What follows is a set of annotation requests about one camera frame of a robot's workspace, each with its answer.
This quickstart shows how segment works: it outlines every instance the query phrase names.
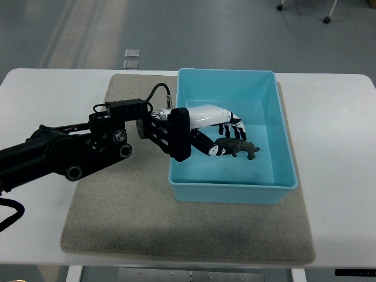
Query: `plastic container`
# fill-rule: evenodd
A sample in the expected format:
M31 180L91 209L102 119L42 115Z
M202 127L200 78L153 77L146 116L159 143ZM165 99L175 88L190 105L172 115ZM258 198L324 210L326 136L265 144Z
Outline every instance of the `plastic container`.
M181 69L177 107L215 105L240 117L247 141L260 148L254 160L206 156L192 147L183 162L170 161L169 182L184 202L276 204L298 186L275 74L271 71ZM218 126L200 131L213 141Z

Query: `gray carpet mat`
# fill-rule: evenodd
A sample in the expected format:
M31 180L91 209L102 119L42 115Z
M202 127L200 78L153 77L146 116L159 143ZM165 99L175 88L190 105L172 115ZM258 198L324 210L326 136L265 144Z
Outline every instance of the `gray carpet mat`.
M159 82L176 96L177 77L115 75L105 101L146 99ZM151 103L155 110L166 107L163 88ZM79 181L62 232L63 251L184 262L302 265L314 260L300 185L272 206L178 202L167 178L169 156L140 140L135 122L126 128L131 157Z

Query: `black cable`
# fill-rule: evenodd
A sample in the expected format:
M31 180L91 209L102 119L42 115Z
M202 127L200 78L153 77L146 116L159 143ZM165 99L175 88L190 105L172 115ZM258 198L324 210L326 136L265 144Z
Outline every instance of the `black cable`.
M0 198L0 206L12 207L17 212L0 222L0 232L19 220L25 213L25 207L15 200Z
M153 90L151 91L149 97L147 97L147 99L146 99L145 101L148 102L148 101L153 97L155 91L157 90L157 88L158 88L159 86L163 86L164 88L166 88L167 95L170 95L170 89L169 89L169 87L168 87L165 83L160 82L160 83L158 83L156 86L154 86L154 88L153 88Z
M96 110L95 108L96 108L96 107L99 107L99 106L107 107L106 104L97 104L97 105L95 105L95 106L93 107L93 111L96 112L96 113L98 113L97 110Z

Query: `caster wheel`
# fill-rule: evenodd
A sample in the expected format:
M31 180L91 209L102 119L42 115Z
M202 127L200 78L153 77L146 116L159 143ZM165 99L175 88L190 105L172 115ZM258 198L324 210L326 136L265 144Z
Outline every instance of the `caster wheel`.
M330 23L330 18L329 18L328 16L326 16L326 17L324 18L324 22L325 22L326 24L329 24L329 23Z

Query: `gray floor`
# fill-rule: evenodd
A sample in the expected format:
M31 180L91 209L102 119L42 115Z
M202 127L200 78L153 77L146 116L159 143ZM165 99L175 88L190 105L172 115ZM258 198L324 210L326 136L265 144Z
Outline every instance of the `gray floor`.
M367 0L339 0L328 25L332 1L286 0L277 11L279 3L0 0L0 83L15 68L122 69L125 49L138 48L141 70L361 73L376 85Z

